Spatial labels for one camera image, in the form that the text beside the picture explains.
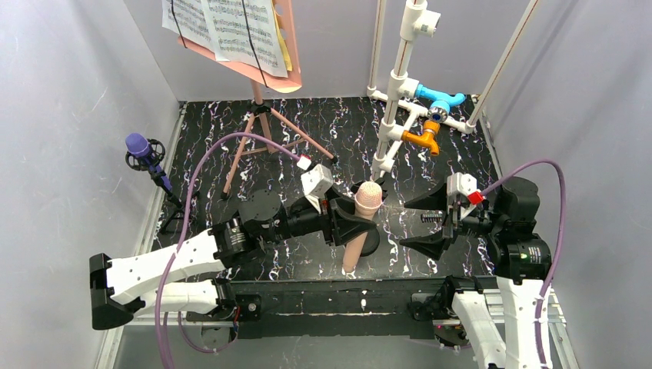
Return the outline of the pink microphone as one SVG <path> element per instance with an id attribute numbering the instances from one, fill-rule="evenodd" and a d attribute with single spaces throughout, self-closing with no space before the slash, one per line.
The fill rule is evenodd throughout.
<path id="1" fill-rule="evenodd" d="M 372 255 L 379 247 L 380 235 L 374 217 L 383 204 L 383 190 L 375 181 L 360 184 L 354 195 L 354 217 L 358 223 L 345 246 L 342 269 L 353 273 L 360 258 Z"/>

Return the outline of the black round-base mic stand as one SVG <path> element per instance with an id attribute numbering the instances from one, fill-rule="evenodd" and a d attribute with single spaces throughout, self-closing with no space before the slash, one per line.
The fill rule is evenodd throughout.
<path id="1" fill-rule="evenodd" d="M 380 241 L 380 232 L 377 228 L 368 231 L 364 239 L 360 256 L 363 258 L 372 255 L 378 249 Z"/>

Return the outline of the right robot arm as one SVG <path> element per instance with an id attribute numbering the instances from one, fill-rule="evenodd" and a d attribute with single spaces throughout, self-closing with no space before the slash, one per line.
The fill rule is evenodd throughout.
<path id="1" fill-rule="evenodd" d="M 437 292 L 415 294 L 408 309 L 417 321 L 457 319 L 460 337 L 441 332 L 448 347 L 468 345 L 479 368 L 541 368 L 540 354 L 549 354 L 542 291 L 552 266 L 551 250 L 534 233 L 540 205 L 538 188 L 525 178 L 508 178 L 494 200 L 477 189 L 476 179 L 454 173 L 445 182 L 405 203 L 422 210 L 422 222 L 439 221 L 441 229 L 400 242 L 438 260 L 461 235 L 486 241 L 487 254 L 501 294 L 504 333 L 499 333 L 487 303 L 487 289 L 477 277 L 449 275 Z"/>

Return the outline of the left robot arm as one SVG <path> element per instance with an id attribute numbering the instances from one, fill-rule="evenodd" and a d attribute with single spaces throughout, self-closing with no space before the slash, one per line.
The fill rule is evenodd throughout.
<path id="1" fill-rule="evenodd" d="M 333 188 L 315 207 L 299 198 L 286 208 L 280 195 L 258 190 L 241 202 L 228 221 L 215 224 L 184 241 L 129 258 L 99 253 L 89 258 L 91 326 L 105 331 L 135 317 L 187 311 L 227 317 L 243 311 L 224 278 L 189 282 L 197 274 L 222 272 L 264 256 L 267 244 L 322 233 L 330 246 L 341 246 L 375 229 L 371 219 L 356 215 L 354 201 Z"/>

